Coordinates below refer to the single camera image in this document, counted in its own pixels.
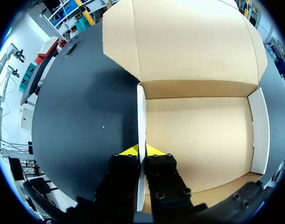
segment black table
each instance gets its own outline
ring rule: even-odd
[[[265,175],[260,178],[266,184],[285,158],[285,88],[270,54],[266,51],[268,66],[259,86],[264,93],[270,123],[270,151]]]
[[[29,82],[26,86],[26,89],[25,91],[23,92],[23,95],[22,95],[22,98],[21,98],[21,102],[20,102],[20,105],[22,106],[23,104],[27,103],[27,100],[28,98],[33,94],[35,93],[36,89],[38,88],[38,83],[43,75],[43,72],[47,66],[47,64],[49,63],[49,61],[51,60],[51,58],[53,57],[54,53],[56,52],[56,49],[57,49],[57,45],[54,45],[53,49],[51,50],[51,52],[49,53],[49,55],[47,57],[45,57],[43,59],[43,61],[38,64],[30,79],[29,79]]]
[[[138,144],[137,83],[103,54],[101,23],[56,56],[35,105],[33,151],[48,178],[72,199],[94,199],[112,154]]]

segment red object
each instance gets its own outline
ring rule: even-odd
[[[55,45],[58,43],[59,38],[56,39],[56,37],[51,37],[49,41],[47,41],[42,49],[38,53],[38,57],[35,59],[35,63],[41,64],[45,57],[47,57],[51,50],[55,47]]]
[[[35,59],[35,63],[37,63],[37,64],[42,63],[42,61],[44,60],[44,58],[45,58],[45,57],[38,56],[38,57]]]
[[[59,46],[61,48],[63,48],[65,45],[67,44],[67,42],[65,40],[62,40],[60,43],[59,43]]]

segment storage shelf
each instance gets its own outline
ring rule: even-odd
[[[58,13],[61,9],[63,9],[63,7],[64,7],[67,3],[69,3],[69,2],[70,2],[70,1],[66,1],[66,2],[64,2],[63,4],[60,3],[58,9],[48,18],[48,20],[50,20],[53,16],[55,16],[56,13]]]
[[[69,15],[71,15],[73,12],[75,12],[75,11],[78,10],[78,9],[79,9],[79,7],[73,9],[70,13],[68,13],[68,15],[66,15],[62,20],[60,20],[60,21],[55,25],[55,27],[57,27],[62,21],[64,21],[65,19],[67,19],[67,17],[68,17]]]

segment cardboard lid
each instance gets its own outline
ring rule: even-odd
[[[255,87],[267,65],[259,33],[233,0],[121,0],[104,14],[103,48],[142,84],[216,80]]]

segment cardboard box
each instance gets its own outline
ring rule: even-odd
[[[233,0],[121,0],[103,19],[104,54],[140,80],[142,158],[146,144],[172,153],[192,202],[196,193],[209,206],[264,174],[270,129],[258,82],[267,59]]]

